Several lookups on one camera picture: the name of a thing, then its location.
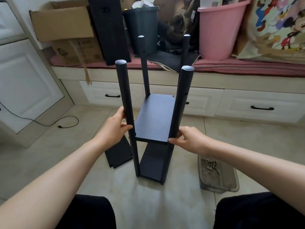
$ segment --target white label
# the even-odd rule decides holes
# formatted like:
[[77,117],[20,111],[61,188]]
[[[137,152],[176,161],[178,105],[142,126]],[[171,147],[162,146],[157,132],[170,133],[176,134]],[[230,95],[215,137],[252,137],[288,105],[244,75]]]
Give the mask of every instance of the white label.
[[191,15],[191,21],[192,21],[192,22],[193,22],[193,20],[194,20],[195,13],[196,13],[196,11],[195,11],[195,10],[193,10],[192,15]]

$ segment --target black cable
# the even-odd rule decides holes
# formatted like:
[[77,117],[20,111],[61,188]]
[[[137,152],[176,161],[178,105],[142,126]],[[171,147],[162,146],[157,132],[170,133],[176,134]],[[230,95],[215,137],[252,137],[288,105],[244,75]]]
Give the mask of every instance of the black cable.
[[[14,116],[17,116],[17,117],[19,117],[19,118],[21,118],[21,119],[26,119],[26,120],[34,121],[34,122],[36,122],[36,123],[38,123],[38,124],[40,124],[40,125],[42,125],[42,126],[45,126],[45,127],[50,127],[50,126],[52,126],[53,124],[55,124],[56,122],[58,122],[59,120],[61,120],[61,119],[63,119],[63,118],[66,118],[66,117],[75,117],[75,116],[66,116],[66,117],[59,118],[58,120],[56,120],[56,121],[55,121],[53,124],[51,124],[51,125],[43,125],[43,124],[37,122],[36,120],[29,119],[29,118],[24,118],[24,117],[20,117],[20,116],[18,116],[18,115],[16,115],[16,114],[12,113],[10,110],[8,110],[1,102],[0,102],[0,104],[1,104],[7,111],[9,111],[11,114],[13,114]],[[72,127],[74,127],[74,126],[77,126],[78,123],[79,123],[79,120],[78,120],[77,117],[75,117],[75,118],[77,119],[77,124],[76,124],[76,125],[73,125],[73,126],[70,126],[70,127],[62,127],[62,126],[59,125],[58,127],[59,127],[59,128],[72,128]]]

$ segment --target drawer handle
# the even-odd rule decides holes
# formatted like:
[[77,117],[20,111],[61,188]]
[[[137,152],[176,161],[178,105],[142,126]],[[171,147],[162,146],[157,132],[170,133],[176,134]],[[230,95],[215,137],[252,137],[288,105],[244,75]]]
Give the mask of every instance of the drawer handle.
[[273,107],[270,107],[270,108],[257,108],[257,107],[255,107],[255,106],[251,106],[251,108],[252,109],[260,109],[260,110],[274,110],[274,108]]
[[120,98],[121,96],[120,95],[117,95],[117,96],[109,96],[108,94],[105,95],[106,97],[114,97],[114,98]]

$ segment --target white drawer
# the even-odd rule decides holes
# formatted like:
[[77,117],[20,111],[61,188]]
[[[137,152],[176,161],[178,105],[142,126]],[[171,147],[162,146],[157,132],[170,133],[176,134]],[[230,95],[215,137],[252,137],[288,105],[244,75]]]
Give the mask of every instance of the white drawer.
[[289,123],[297,123],[304,114],[304,94],[228,89],[224,91],[216,113],[219,116]]
[[25,38],[25,33],[9,5],[0,2],[0,44]]
[[[150,85],[150,92],[155,94],[166,94],[176,96],[177,86]],[[215,88],[193,88],[189,90],[184,114],[214,116],[220,103],[223,89]]]
[[[92,85],[87,85],[86,81],[79,81],[89,103],[110,107],[120,107],[123,105],[119,83],[93,81]],[[141,108],[145,98],[143,84],[129,84],[132,97],[132,107]]]

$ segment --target dark green bin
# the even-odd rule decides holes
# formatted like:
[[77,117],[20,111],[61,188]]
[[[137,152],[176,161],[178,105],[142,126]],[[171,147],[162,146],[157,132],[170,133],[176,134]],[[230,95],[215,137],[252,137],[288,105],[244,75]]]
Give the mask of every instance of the dark green bin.
[[138,36],[145,36],[146,54],[157,51],[159,7],[142,7],[123,11],[132,48],[139,55]]

